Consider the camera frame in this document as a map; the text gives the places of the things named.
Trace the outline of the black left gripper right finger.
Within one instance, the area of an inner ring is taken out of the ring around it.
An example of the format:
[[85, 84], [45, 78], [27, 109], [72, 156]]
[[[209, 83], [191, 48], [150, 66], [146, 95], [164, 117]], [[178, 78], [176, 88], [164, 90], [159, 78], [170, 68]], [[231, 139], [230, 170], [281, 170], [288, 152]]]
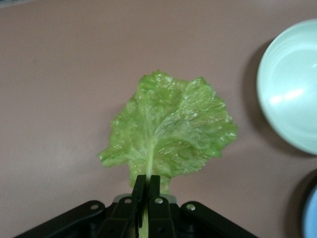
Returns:
[[169, 201], [160, 194], [160, 176], [151, 176], [148, 189], [149, 237], [175, 238], [176, 233]]

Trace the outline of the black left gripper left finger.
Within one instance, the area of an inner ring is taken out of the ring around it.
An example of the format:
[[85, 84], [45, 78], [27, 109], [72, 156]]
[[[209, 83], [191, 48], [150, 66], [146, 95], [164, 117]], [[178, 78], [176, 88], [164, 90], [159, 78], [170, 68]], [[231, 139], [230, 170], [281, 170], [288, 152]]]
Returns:
[[106, 208], [106, 218], [100, 230], [100, 238], [137, 238], [143, 224], [145, 192], [147, 181], [145, 175], [138, 175], [131, 194], [115, 197]]

